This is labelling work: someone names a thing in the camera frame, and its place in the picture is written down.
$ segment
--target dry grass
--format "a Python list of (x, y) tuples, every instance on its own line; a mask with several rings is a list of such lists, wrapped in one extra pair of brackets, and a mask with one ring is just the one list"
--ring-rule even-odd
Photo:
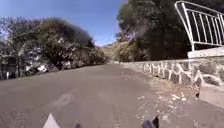
[(116, 42), (113, 44), (109, 44), (106, 46), (103, 46), (101, 50), (104, 52), (104, 54), (109, 57), (110, 59), (114, 59), (116, 56), (116, 52), (118, 49), (121, 47), (124, 47), (128, 44), (129, 42)]

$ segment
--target roadside vegetation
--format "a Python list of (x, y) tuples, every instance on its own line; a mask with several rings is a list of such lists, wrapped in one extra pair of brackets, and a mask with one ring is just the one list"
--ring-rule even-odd
[(0, 39), (1, 78), (9, 69), (20, 77), (106, 61), (87, 31), (60, 18), (2, 17)]
[[(128, 0), (117, 15), (115, 60), (148, 61), (187, 58), (190, 43), (174, 8), (177, 0)], [(222, 0), (188, 0), (223, 12)]]

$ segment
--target green foliage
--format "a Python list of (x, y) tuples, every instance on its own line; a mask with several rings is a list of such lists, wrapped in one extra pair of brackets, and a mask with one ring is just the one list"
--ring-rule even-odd
[[(117, 37), (118, 40), (131, 37), (130, 40), (134, 41), (135, 45), (121, 49), (123, 52), (120, 54), (124, 55), (119, 56), (142, 58), (142, 61), (186, 58), (190, 43), (174, 8), (175, 2), (176, 0), (129, 0), (124, 4), (117, 16), (121, 29)], [(191, 2), (219, 11), (222, 10), (219, 5), (224, 3), (221, 0)], [(139, 57), (135, 51), (138, 51), (140, 56), (144, 54), (144, 57)]]
[(88, 32), (60, 18), (1, 18), (0, 31), (7, 33), (17, 64), (21, 58), (37, 65), (50, 63), (62, 70), (67, 62), (86, 66), (105, 61)]

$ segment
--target guardrail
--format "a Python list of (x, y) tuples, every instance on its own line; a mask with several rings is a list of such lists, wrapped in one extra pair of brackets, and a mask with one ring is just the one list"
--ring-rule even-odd
[(224, 14), (187, 1), (177, 1), (175, 8), (184, 24), (192, 51), (195, 44), (224, 45)]

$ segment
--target tree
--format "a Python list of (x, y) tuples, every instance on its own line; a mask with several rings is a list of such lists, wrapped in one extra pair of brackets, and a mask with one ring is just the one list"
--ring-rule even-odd
[(24, 18), (1, 18), (0, 31), (6, 33), (8, 37), (7, 44), (12, 49), (12, 54), (16, 58), (18, 76), (21, 75), (21, 60), (27, 44), (30, 44), (35, 39), (35, 32), (38, 20), (27, 20)]
[[(222, 10), (218, 5), (224, 4), (221, 0), (189, 1), (217, 10)], [(128, 0), (128, 3), (121, 6), (117, 18), (120, 34), (125, 37), (134, 35), (131, 40), (136, 45), (129, 47), (137, 47), (144, 53), (147, 57), (143, 60), (187, 57), (190, 43), (174, 8), (175, 2), (176, 0)]]
[(86, 31), (59, 18), (44, 19), (39, 26), (38, 39), (42, 55), (59, 70), (63, 63), (72, 61), (73, 49), (94, 48), (92, 38)]

